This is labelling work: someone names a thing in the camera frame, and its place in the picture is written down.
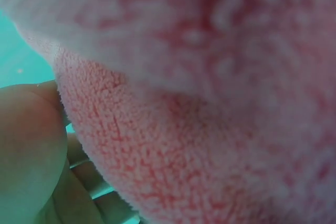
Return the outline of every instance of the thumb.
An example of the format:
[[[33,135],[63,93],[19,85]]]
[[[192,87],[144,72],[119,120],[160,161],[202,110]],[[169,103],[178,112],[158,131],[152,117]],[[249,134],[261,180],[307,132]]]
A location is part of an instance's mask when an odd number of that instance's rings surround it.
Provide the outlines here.
[[[54,82],[0,89],[0,219],[29,223],[51,196],[67,153]]]

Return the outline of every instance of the teal background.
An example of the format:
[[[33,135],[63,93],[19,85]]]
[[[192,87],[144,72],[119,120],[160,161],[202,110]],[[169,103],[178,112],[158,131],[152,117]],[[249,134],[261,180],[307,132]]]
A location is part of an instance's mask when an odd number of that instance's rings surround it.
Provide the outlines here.
[[[54,80],[49,64],[19,36],[11,21],[0,13],[0,88]],[[125,224],[137,224],[129,220]]]

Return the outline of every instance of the hand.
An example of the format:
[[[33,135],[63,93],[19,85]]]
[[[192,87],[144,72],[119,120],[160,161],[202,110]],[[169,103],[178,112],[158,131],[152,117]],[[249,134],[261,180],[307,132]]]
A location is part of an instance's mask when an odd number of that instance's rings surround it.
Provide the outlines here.
[[[83,152],[54,81],[0,89],[0,223],[119,224],[137,215]]]

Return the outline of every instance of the fleece blanket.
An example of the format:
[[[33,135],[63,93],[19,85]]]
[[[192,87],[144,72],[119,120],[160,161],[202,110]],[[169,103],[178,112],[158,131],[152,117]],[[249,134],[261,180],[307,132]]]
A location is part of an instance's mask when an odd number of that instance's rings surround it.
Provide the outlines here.
[[[336,223],[335,0],[0,0],[151,223]]]

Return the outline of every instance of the pink fabric texture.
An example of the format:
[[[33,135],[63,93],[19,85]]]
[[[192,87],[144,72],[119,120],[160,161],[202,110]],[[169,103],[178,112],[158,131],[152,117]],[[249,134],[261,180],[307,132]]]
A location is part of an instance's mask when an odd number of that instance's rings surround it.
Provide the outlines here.
[[[158,224],[336,223],[335,0],[0,0],[80,142]]]

